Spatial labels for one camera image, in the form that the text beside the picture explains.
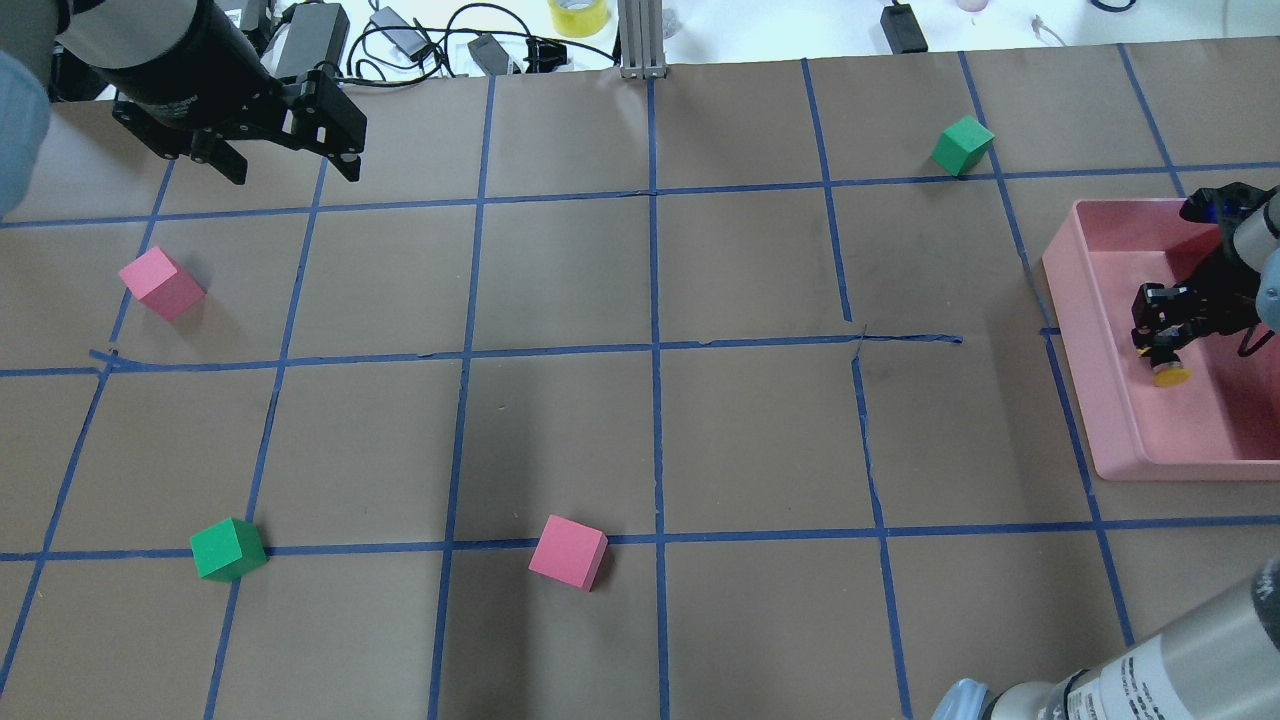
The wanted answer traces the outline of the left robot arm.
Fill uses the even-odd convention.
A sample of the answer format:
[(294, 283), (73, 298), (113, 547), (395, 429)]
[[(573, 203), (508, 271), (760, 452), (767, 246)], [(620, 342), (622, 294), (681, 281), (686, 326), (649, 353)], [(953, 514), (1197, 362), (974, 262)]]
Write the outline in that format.
[(119, 92), (113, 118), (152, 154), (189, 158), (233, 184), (241, 141), (268, 141), (361, 176), (367, 118), (340, 86), (349, 18), (338, 3), (300, 3), (269, 68), (215, 1), (5, 1), (3, 211), (26, 197), (51, 122), (52, 51), (63, 47)]

